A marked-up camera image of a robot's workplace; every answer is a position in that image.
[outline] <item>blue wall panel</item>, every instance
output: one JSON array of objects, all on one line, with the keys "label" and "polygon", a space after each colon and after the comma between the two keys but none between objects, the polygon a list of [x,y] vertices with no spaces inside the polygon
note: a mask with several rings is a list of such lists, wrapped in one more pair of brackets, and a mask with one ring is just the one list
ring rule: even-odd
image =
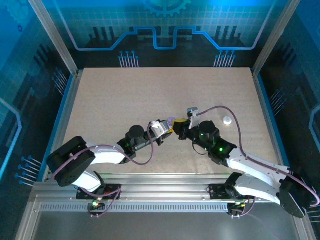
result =
[{"label": "blue wall panel", "polygon": [[[290,166],[320,191],[320,3],[302,0],[261,70]],[[318,237],[319,210],[310,213]]]},{"label": "blue wall panel", "polygon": [[56,0],[44,4],[80,68],[135,67],[128,61],[130,56],[126,65],[121,51],[135,51],[140,67],[252,67],[286,2]]},{"label": "blue wall panel", "polygon": [[0,0],[0,21],[0,239],[6,240],[15,237],[60,107],[62,76],[70,73],[27,0]]}]

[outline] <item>cable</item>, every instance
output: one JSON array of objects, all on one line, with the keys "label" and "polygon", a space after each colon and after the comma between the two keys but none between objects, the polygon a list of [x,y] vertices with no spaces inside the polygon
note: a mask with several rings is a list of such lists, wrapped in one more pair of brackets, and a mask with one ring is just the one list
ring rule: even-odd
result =
[{"label": "cable", "polygon": [[[243,213],[243,211],[241,211],[241,210],[239,210],[239,209],[234,209],[233,211],[238,212],[238,213]],[[252,214],[250,214],[250,213],[248,213],[248,216],[250,216],[250,217],[254,218],[255,220],[257,220],[262,226],[264,226],[264,228],[265,228],[266,230],[268,230],[268,232],[269,232],[270,234],[272,234],[276,239],[280,240],[280,237],[278,237],[277,235],[275,235],[272,231],[269,231],[270,228],[269,228],[267,225],[265,225],[265,223],[264,223],[260,218],[258,218],[258,217],[255,216],[255,215],[252,215]]]},{"label": "cable", "polygon": [[71,163],[73,160],[76,160],[81,154],[83,154],[84,152],[86,151],[89,151],[89,150],[93,150],[93,149],[99,149],[99,148],[110,148],[110,149],[114,149],[116,150],[118,153],[124,155],[129,161],[133,162],[134,164],[137,164],[139,166],[144,166],[144,165],[147,165],[148,163],[150,163],[151,159],[153,158],[154,156],[154,151],[155,151],[155,147],[154,147],[154,143],[152,141],[152,137],[151,137],[151,134],[150,134],[150,127],[152,126],[152,123],[150,123],[146,129],[146,133],[148,135],[148,138],[149,138],[149,141],[151,143],[151,156],[149,158],[148,161],[144,162],[144,163],[140,163],[140,162],[137,162],[135,160],[133,160],[132,158],[130,158],[128,155],[126,155],[123,151],[121,151],[120,149],[114,147],[114,146],[111,146],[111,145],[105,145],[105,144],[102,144],[102,145],[97,145],[97,146],[91,146],[91,147],[88,147],[86,149],[83,149],[81,151],[79,151],[78,153],[76,153],[75,155],[73,155],[70,159],[68,159],[64,164],[62,164],[54,173],[53,173],[53,176],[52,176],[52,179],[55,179],[56,175],[62,170],[64,169],[69,163]]},{"label": "cable", "polygon": [[203,114],[206,114],[207,112],[209,112],[209,111],[211,111],[211,110],[214,110],[214,109],[226,109],[226,110],[228,110],[228,111],[232,114],[232,116],[233,116],[233,118],[234,118],[234,120],[235,120],[236,126],[237,126],[237,128],[238,128],[238,133],[239,133],[239,148],[240,148],[240,151],[241,151],[241,153],[243,154],[244,157],[246,157],[248,160],[254,162],[255,164],[258,164],[258,165],[263,166],[263,167],[265,167],[265,168],[267,168],[267,169],[273,170],[273,171],[275,171],[275,172],[277,172],[277,173],[281,173],[281,174],[283,174],[283,175],[286,175],[287,177],[291,178],[292,180],[296,181],[296,182],[299,183],[301,186],[303,186],[305,189],[307,189],[307,190],[315,197],[315,199],[316,199],[316,203],[310,205],[310,207],[315,207],[315,206],[318,206],[318,205],[320,204],[320,197],[317,195],[317,193],[316,193],[315,191],[313,191],[313,190],[312,190],[308,185],[306,185],[303,181],[299,180],[299,179],[296,178],[295,176],[293,176],[293,175],[291,175],[291,174],[289,174],[289,173],[287,173],[287,172],[285,172],[285,171],[282,171],[282,170],[277,169],[277,168],[275,168],[275,167],[269,166],[269,165],[267,165],[267,164],[264,164],[264,163],[262,163],[262,162],[259,162],[259,161],[255,160],[255,159],[247,156],[247,154],[245,153],[245,151],[244,151],[244,149],[243,149],[243,146],[242,146],[242,135],[241,135],[241,130],[240,130],[240,125],[239,125],[238,119],[237,119],[235,113],[234,113],[230,108],[228,108],[228,107],[226,107],[226,106],[214,106],[214,107],[211,107],[211,108],[209,108],[209,109],[207,109],[207,110],[205,110],[205,111],[203,111],[203,112],[201,112],[201,113],[198,113],[197,116],[201,116],[201,115],[203,115]]},{"label": "cable", "polygon": [[116,195],[115,195],[114,199],[112,200],[111,204],[106,208],[106,210],[105,210],[104,212],[102,212],[102,213],[96,213],[96,214],[94,215],[92,212],[90,212],[90,211],[88,210],[88,213],[91,215],[92,218],[93,218],[93,217],[99,218],[99,217],[105,215],[105,214],[109,211],[109,209],[111,208],[111,206],[114,204],[114,202],[115,202],[116,199],[118,198],[118,196],[119,196],[119,194],[120,194],[120,192],[121,192],[121,188],[117,189],[117,190],[114,191],[114,192],[116,192]]},{"label": "cable", "polygon": [[245,204],[244,205],[244,207],[243,207],[243,212],[246,210],[246,206],[247,206],[247,204]]},{"label": "cable", "polygon": [[121,190],[121,188],[119,188],[119,189],[117,189],[117,190],[114,190],[114,191],[112,191],[112,192],[108,192],[108,193],[106,193],[106,194],[97,195],[97,194],[93,194],[92,192],[89,192],[88,190],[86,190],[86,189],[84,189],[84,188],[82,188],[82,187],[80,187],[80,189],[81,189],[82,191],[84,191],[86,194],[88,194],[88,195],[90,195],[90,196],[92,196],[92,197],[95,197],[95,198],[108,197],[108,196],[111,196],[111,195],[117,193],[117,192],[119,191],[119,189]]},{"label": "cable", "polygon": [[242,211],[242,214],[239,216],[239,218],[241,218],[241,217],[249,214],[249,213],[251,212],[251,210],[254,208],[255,203],[256,203],[256,197],[253,198],[253,202],[252,202],[252,205],[251,205],[251,207],[249,208],[249,210],[246,211],[246,212],[245,212],[245,210],[243,210],[243,211]]},{"label": "cable", "polygon": [[207,153],[200,153],[200,152],[198,152],[198,151],[195,149],[195,143],[194,143],[194,142],[192,142],[192,148],[193,148],[193,150],[194,150],[197,154],[199,154],[199,155],[207,155]]}]

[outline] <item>beige work surface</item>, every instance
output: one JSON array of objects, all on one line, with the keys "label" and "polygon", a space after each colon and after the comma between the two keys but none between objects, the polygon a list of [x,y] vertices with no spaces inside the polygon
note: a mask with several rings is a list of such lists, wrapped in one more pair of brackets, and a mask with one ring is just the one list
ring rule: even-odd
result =
[{"label": "beige work surface", "polygon": [[[74,102],[64,142],[82,136],[87,142],[113,145],[133,125],[146,129],[150,121],[187,118],[187,108],[202,112],[224,105],[236,114],[243,148],[254,156],[278,163],[249,68],[85,68]],[[213,120],[223,139],[239,145],[237,126],[223,124],[231,114],[218,109],[201,116]],[[196,146],[199,152],[203,149]],[[137,152],[146,162],[151,147]],[[190,140],[173,133],[163,145],[155,145],[148,165],[96,164],[99,173],[232,173],[207,156],[198,155]]]}]

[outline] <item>yellow object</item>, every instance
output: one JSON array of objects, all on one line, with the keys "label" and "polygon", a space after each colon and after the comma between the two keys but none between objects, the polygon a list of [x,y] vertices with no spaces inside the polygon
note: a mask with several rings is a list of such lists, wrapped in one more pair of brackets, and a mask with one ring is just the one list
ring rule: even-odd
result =
[{"label": "yellow object", "polygon": [[175,122],[177,122],[177,123],[183,123],[183,122],[186,122],[187,120],[188,120],[188,119],[184,119],[184,118],[176,118],[176,119],[174,119],[174,120],[171,122],[172,127],[171,127],[170,130],[168,131],[168,134],[174,132]]}]

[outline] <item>metal frame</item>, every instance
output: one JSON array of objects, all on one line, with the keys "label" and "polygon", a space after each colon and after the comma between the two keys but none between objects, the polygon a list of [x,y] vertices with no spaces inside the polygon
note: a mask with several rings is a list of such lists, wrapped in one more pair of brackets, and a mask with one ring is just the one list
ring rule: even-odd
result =
[{"label": "metal frame", "polygon": [[[57,48],[64,63],[67,65],[72,75],[77,76],[77,66],[45,6],[40,0],[29,0],[29,2]],[[269,134],[277,157],[282,164],[286,160],[283,159],[283,152],[281,147],[279,147],[280,142],[278,142],[277,133],[273,128],[272,120],[265,102],[266,99],[258,80],[258,74],[299,3],[300,0],[288,1],[253,69],[253,79],[269,129]],[[70,92],[65,102],[66,107],[63,109],[60,122],[58,122],[56,134],[51,137],[52,147],[48,149],[47,152],[52,152],[57,149],[64,141],[64,135],[68,126],[80,79],[81,74],[74,79],[70,86]],[[16,236],[16,239],[18,240],[32,239],[37,226],[39,212],[85,212],[87,210],[86,206],[90,201],[76,200],[75,196],[77,190],[73,186],[61,188],[55,181],[47,180],[48,174],[49,169],[46,167],[45,174],[42,178],[42,180],[46,182],[37,182],[34,184]],[[115,212],[130,212],[131,210],[139,212],[141,211],[139,206],[143,206],[143,211],[148,212],[155,210],[150,206],[159,205],[164,207],[159,211],[156,209],[158,212],[167,211],[168,206],[174,208],[174,211],[178,212],[185,210],[188,210],[188,212],[193,211],[189,208],[179,208],[179,206],[191,206],[192,209],[196,208],[202,212],[212,212],[213,209],[210,209],[210,206],[215,206],[213,207],[214,209],[225,212],[226,204],[235,202],[235,200],[230,199],[210,200],[210,196],[206,191],[208,184],[224,183],[229,177],[229,174],[101,174],[101,176],[110,184],[122,184],[121,198],[120,200],[117,200],[114,209],[111,209]],[[258,202],[264,203],[266,201],[259,199]],[[293,218],[293,222],[300,239],[316,239],[310,220],[307,217],[303,219]]]},{"label": "metal frame", "polygon": [[262,67],[266,63],[268,57],[270,56],[272,50],[277,44],[279,38],[284,33],[284,30],[289,23],[292,15],[295,13],[301,0],[288,0],[286,6],[284,7],[279,19],[277,20],[268,40],[266,41],[263,49],[258,56],[254,66],[253,66],[253,76],[256,77],[260,73]]},{"label": "metal frame", "polygon": [[46,7],[41,0],[28,0],[31,7],[33,8],[35,14],[39,18],[44,30],[48,34],[58,53],[60,54],[62,60],[64,61],[66,67],[69,69],[70,73],[75,77],[78,73],[77,65],[72,58],[65,42],[60,36],[56,25],[51,19]]},{"label": "metal frame", "polygon": [[78,87],[80,85],[82,73],[83,71],[80,70],[76,77],[68,81],[68,84],[66,86],[65,95],[63,96],[63,99],[61,101],[61,106],[53,126],[48,147],[44,154],[44,159],[42,162],[44,164],[42,164],[38,175],[37,180],[40,182],[46,181],[49,174],[49,168],[47,164],[45,164],[47,157],[63,145],[69,119],[75,103]]}]

